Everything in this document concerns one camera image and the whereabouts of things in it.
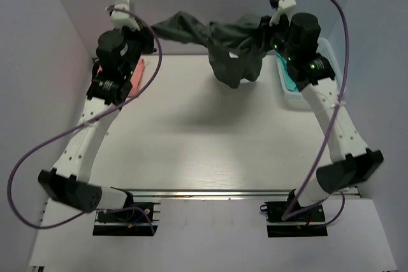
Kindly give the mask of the dark grey t-shirt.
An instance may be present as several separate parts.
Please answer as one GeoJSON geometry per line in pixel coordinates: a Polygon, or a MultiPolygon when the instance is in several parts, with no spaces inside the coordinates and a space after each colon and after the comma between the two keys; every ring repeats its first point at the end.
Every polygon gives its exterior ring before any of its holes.
{"type": "Polygon", "coordinates": [[[161,39],[205,47],[214,76],[236,89],[242,80],[255,82],[260,75],[266,56],[256,37],[260,23],[259,15],[249,13],[233,23],[204,24],[192,14],[180,11],[152,28],[161,39]]]}

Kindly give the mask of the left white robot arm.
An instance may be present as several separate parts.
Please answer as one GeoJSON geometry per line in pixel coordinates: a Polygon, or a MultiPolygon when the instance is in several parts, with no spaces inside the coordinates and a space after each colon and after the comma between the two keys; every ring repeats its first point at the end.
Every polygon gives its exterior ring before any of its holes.
{"type": "Polygon", "coordinates": [[[143,54],[154,50],[154,38],[147,29],[128,27],[104,32],[98,39],[97,63],[79,125],[51,170],[42,170],[38,181],[55,202],[90,213],[112,210],[120,220],[135,212],[125,190],[89,183],[92,165],[106,133],[131,89],[131,77],[143,54]]]}

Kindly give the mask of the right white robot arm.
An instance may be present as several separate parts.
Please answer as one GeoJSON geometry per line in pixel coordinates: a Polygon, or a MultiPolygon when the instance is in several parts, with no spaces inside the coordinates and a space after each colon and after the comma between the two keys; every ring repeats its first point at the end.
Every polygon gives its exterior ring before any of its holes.
{"type": "Polygon", "coordinates": [[[313,163],[308,181],[288,197],[288,212],[295,220],[303,220],[311,206],[339,190],[366,182],[383,163],[381,151],[371,150],[351,120],[337,75],[330,61],[318,49],[320,26],[310,13],[297,13],[292,18],[281,15],[278,22],[261,18],[257,41],[263,51],[276,51],[286,61],[286,70],[299,93],[308,102],[321,130],[323,148],[329,151],[331,163],[313,163]]]}

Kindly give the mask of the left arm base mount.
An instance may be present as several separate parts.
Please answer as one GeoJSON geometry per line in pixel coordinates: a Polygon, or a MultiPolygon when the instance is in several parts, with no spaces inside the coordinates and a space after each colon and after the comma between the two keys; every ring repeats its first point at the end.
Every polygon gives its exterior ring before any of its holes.
{"type": "Polygon", "coordinates": [[[160,202],[126,191],[125,210],[96,213],[93,236],[153,237],[159,226],[160,202]]]}

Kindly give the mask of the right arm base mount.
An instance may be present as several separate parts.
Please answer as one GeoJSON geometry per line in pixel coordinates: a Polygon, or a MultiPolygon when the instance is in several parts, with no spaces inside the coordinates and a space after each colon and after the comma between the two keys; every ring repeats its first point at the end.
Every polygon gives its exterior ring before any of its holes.
{"type": "Polygon", "coordinates": [[[269,201],[263,203],[259,210],[266,215],[266,229],[269,238],[309,238],[326,237],[326,217],[323,206],[316,205],[306,212],[287,220],[282,216],[295,198],[295,191],[288,194],[285,201],[269,201]]]}

